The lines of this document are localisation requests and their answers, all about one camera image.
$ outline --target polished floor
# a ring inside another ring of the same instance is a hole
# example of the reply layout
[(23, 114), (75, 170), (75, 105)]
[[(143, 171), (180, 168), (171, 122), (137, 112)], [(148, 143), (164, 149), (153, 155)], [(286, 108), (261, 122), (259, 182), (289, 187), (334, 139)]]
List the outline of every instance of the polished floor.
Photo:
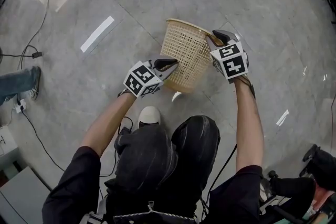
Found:
[[(43, 71), (39, 98), (29, 102), (27, 114), (63, 168), (85, 130), (123, 89), (129, 68), (160, 52), (168, 18), (242, 36), (264, 128), (265, 170), (276, 168), (280, 175), (294, 177), (302, 166), (302, 153), (312, 143), (331, 150), (336, 33), (326, 1), (7, 0), (0, 10), (4, 53), (22, 52), (39, 28), (47, 3), (43, 27), (31, 42), (44, 56), (24, 61), (24, 67), (39, 65)], [(17, 65), (17, 58), (4, 58), (0, 73), (15, 71)], [(170, 134), (191, 115), (212, 117), (222, 140), (211, 184), (235, 145), (234, 87), (210, 67), (194, 93), (172, 102), (173, 94), (163, 89), (139, 99), (128, 115), (136, 122), (143, 107), (155, 105)], [(10, 101), (1, 107), (3, 121), (9, 120), (12, 106)], [(9, 128), (29, 165), (54, 187), (62, 172), (46, 156), (26, 119), (14, 114)], [(101, 173), (110, 173), (112, 145), (101, 161)], [(218, 183), (234, 171), (231, 161)], [(104, 180), (101, 187), (106, 193)]]

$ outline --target black t-shirt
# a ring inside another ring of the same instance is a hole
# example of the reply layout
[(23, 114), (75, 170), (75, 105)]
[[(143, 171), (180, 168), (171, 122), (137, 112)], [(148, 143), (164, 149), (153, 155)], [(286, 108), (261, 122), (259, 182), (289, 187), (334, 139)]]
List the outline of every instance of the black t-shirt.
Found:
[[(210, 195), (209, 213), (203, 223), (259, 223), (262, 171), (260, 166), (244, 167), (214, 189)], [(99, 174), (97, 153), (89, 147), (80, 147), (44, 203), (44, 224), (77, 224), (85, 214), (96, 211)]]

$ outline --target plastic basket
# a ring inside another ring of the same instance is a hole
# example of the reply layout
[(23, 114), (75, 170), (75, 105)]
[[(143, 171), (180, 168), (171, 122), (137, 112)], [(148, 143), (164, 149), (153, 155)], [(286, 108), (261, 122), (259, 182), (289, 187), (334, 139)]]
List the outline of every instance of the plastic basket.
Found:
[(165, 80), (167, 87), (184, 93), (195, 89), (212, 62), (205, 40), (207, 35), (211, 33), (196, 25), (177, 19), (167, 20), (161, 55), (174, 57), (179, 62), (178, 68)]

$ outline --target zipper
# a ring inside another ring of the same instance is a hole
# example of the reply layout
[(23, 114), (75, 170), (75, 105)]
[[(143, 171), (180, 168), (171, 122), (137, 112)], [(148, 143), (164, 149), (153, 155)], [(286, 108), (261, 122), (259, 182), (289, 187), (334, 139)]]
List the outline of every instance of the zipper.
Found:
[(149, 208), (149, 212), (146, 212), (146, 213), (137, 213), (137, 214), (130, 214), (130, 215), (114, 216), (113, 218), (135, 217), (135, 216), (147, 215), (147, 214), (150, 214), (150, 213), (157, 213), (157, 214), (161, 214), (161, 215), (165, 215), (165, 216), (169, 216), (169, 217), (182, 218), (182, 219), (187, 219), (187, 220), (195, 220), (193, 218), (182, 217), (182, 216), (178, 216), (178, 215), (174, 215), (174, 214), (168, 214), (168, 213), (154, 211), (154, 201), (149, 201), (148, 202), (148, 208)]

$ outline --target electrical outlet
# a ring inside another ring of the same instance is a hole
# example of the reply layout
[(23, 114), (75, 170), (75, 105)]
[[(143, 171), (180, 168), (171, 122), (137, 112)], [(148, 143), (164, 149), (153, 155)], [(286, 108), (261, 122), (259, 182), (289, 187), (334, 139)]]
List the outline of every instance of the electrical outlet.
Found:
[(20, 104), (21, 105), (15, 104), (15, 110), (16, 110), (17, 114), (19, 114), (21, 112), (21, 107), (23, 107), (24, 111), (27, 109), (27, 104), (25, 102), (25, 99), (21, 99)]

